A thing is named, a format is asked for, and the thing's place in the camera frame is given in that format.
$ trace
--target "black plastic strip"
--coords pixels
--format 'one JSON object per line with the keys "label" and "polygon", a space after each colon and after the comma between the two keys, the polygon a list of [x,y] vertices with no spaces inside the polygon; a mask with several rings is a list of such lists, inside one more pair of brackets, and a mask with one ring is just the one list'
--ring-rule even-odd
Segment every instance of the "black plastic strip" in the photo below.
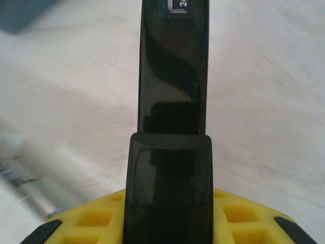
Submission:
{"label": "black plastic strip", "polygon": [[132,136],[123,232],[124,244],[213,243],[208,136]]}
{"label": "black plastic strip", "polygon": [[138,132],[205,134],[209,0],[143,0]]}
{"label": "black plastic strip", "polygon": [[275,217],[274,220],[290,236],[295,244],[317,244],[299,225],[282,217]]}
{"label": "black plastic strip", "polygon": [[34,230],[20,244],[44,244],[61,224],[61,220],[53,220],[45,223]]}

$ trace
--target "gray object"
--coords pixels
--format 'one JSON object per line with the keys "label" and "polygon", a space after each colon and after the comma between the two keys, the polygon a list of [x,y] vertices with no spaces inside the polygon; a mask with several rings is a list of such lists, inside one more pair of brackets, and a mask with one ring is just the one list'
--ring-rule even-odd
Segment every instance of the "gray object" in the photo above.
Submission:
{"label": "gray object", "polygon": [[16,34],[58,0],[0,0],[0,28]]}

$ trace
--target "black plastic bracket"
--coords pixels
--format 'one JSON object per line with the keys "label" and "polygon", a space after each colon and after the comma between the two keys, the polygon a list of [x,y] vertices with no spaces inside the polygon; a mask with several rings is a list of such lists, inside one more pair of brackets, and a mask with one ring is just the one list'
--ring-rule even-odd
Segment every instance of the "black plastic bracket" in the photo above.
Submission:
{"label": "black plastic bracket", "polygon": [[213,243],[208,136],[132,135],[123,243]]}

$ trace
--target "square hole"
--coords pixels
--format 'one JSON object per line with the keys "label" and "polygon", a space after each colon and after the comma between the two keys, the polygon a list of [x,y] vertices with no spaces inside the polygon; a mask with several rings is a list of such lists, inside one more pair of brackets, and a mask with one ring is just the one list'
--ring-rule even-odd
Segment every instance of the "square hole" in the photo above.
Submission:
{"label": "square hole", "polygon": [[225,197],[225,194],[221,192],[214,191],[213,192],[213,197]]}
{"label": "square hole", "polygon": [[258,221],[253,210],[244,206],[225,206],[223,208],[229,223]]}
{"label": "square hole", "polygon": [[107,226],[114,212],[109,210],[92,210],[83,214],[76,226]]}
{"label": "square hole", "polygon": [[113,202],[118,202],[118,201],[122,201],[123,200],[123,195],[122,194],[120,194],[120,195],[116,195],[116,196],[114,196],[114,197],[111,197],[109,200],[110,201],[113,201]]}
{"label": "square hole", "polygon": [[264,229],[232,231],[235,244],[278,244]]}
{"label": "square hole", "polygon": [[63,244],[96,244],[98,240],[99,236],[71,235],[64,237]]}

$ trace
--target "black rubber edge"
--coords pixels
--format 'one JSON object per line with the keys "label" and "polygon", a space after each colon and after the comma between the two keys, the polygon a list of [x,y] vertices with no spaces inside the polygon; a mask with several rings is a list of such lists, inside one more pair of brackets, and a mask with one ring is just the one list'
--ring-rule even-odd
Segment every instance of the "black rubber edge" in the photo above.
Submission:
{"label": "black rubber edge", "polygon": [[317,244],[299,225],[282,217],[275,217],[274,220],[294,241],[295,244]]}
{"label": "black rubber edge", "polygon": [[53,220],[41,225],[20,244],[44,244],[61,224],[61,220]]}

